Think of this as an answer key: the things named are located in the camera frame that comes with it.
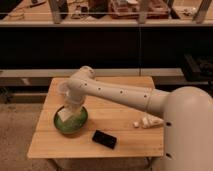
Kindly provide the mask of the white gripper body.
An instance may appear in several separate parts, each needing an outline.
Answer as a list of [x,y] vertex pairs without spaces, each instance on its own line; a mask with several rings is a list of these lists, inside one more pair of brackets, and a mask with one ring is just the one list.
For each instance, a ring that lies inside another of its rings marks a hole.
[[67,91],[65,93],[65,107],[68,108],[71,112],[79,111],[84,102],[84,95],[80,95],[79,93],[72,93],[71,91]]

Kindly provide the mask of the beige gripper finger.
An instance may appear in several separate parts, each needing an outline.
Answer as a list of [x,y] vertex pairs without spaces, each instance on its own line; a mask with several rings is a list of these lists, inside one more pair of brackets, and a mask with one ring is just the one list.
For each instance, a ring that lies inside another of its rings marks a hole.
[[69,117],[73,117],[73,116],[75,116],[75,115],[78,115],[80,112],[81,112],[81,108],[80,108],[80,107],[77,107],[77,108],[69,108],[69,109],[68,109]]

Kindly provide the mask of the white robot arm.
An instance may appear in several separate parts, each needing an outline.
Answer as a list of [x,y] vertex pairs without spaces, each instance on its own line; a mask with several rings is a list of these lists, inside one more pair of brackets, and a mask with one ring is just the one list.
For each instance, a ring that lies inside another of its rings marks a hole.
[[70,76],[68,87],[73,104],[91,95],[162,118],[165,171],[213,171],[213,97],[207,92],[192,86],[166,92],[104,83],[88,66]]

